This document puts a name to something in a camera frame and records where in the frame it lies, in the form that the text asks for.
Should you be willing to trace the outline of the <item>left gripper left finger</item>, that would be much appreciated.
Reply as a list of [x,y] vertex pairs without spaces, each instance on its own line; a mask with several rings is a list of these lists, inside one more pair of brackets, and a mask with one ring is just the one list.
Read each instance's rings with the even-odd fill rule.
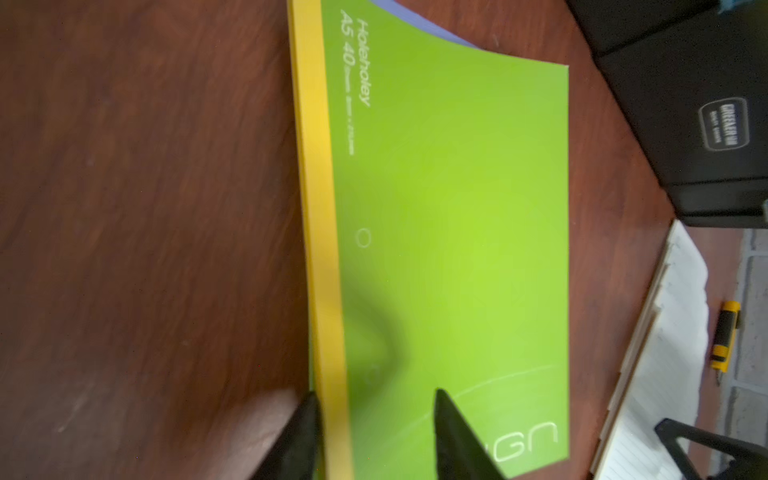
[[305,395],[251,480],[311,480],[321,439],[321,410],[314,391]]

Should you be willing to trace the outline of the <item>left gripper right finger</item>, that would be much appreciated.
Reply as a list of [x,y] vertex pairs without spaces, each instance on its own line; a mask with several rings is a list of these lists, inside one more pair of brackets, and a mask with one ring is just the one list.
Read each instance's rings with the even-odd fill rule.
[[436,471],[439,480],[503,480],[449,394],[437,389],[434,400]]

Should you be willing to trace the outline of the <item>green cover notebook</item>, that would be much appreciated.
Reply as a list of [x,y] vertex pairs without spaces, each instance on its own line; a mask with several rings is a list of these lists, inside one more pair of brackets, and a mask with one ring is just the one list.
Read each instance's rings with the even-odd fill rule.
[[565,460],[568,68],[372,1],[289,30],[325,477],[435,478],[440,389],[503,476]]

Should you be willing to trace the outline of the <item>purple cover notebook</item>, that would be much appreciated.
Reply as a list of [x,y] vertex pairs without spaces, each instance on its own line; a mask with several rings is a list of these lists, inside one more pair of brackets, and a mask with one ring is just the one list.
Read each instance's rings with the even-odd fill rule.
[[475,45],[427,20],[395,0],[371,0],[371,3],[422,32],[448,42],[475,48]]

